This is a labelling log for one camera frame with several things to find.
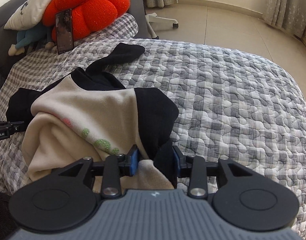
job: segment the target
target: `tiled floor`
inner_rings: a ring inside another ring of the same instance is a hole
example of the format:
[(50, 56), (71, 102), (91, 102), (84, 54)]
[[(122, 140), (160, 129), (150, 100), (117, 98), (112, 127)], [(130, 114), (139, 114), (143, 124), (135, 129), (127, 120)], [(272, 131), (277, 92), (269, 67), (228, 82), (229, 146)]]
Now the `tiled floor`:
[(160, 39), (238, 49), (268, 58), (293, 76), (306, 99), (306, 47), (298, 39), (259, 19), (217, 8), (174, 4), (147, 9), (152, 12), (179, 22), (178, 29), (153, 23)]

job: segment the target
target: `gray headboard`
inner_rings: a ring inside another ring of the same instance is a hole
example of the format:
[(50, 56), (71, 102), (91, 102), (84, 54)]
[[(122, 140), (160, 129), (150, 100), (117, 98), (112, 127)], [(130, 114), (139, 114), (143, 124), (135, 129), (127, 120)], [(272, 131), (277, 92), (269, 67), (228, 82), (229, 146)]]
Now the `gray headboard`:
[(26, 55), (26, 53), (13, 57), (8, 55), (10, 46), (16, 44), (17, 31), (4, 29), (7, 20), (25, 1), (26, 0), (10, 0), (0, 7), (0, 89), (12, 66)]

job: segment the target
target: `blue gripper pad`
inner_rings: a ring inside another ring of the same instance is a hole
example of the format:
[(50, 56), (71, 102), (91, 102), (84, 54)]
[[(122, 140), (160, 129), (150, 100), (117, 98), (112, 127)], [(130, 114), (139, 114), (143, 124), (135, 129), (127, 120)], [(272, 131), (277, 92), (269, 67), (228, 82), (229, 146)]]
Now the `blue gripper pad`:
[(181, 167), (180, 167), (180, 159), (179, 156), (177, 155), (176, 151), (173, 149), (173, 154), (174, 154), (174, 165), (175, 165), (175, 170), (176, 170), (176, 176), (180, 177), (180, 171), (181, 171)]
[(132, 153), (131, 157), (131, 166), (130, 166), (130, 176), (134, 176), (137, 170), (137, 165), (139, 163), (139, 149), (136, 148), (136, 150)]

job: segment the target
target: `chair leg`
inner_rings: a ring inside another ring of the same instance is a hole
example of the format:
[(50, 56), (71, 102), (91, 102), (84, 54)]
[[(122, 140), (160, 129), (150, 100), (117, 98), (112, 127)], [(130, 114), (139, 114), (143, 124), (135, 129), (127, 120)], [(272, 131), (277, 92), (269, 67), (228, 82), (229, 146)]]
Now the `chair leg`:
[(174, 23), (174, 24), (178, 24), (179, 23), (175, 19), (168, 19), (168, 18), (157, 17), (156, 13), (147, 14), (145, 17), (146, 17), (147, 21), (151, 22), (151, 23)]
[(154, 32), (154, 30), (153, 30), (152, 26), (150, 25), (150, 23), (149, 23), (149, 21), (148, 21), (147, 18), (146, 18), (146, 25), (147, 25), (147, 27), (148, 27), (148, 32), (149, 32), (151, 38), (152, 38), (152, 39), (157, 39), (157, 35), (156, 35), (156, 33)]

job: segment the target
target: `white pillow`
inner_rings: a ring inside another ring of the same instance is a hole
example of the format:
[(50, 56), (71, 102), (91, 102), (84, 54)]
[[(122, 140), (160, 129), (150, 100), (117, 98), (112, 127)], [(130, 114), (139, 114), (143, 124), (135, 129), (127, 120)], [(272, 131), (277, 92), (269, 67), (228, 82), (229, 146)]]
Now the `white pillow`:
[(46, 7), (52, 0), (27, 0), (10, 17), (4, 26), (6, 30), (28, 30), (38, 24)]

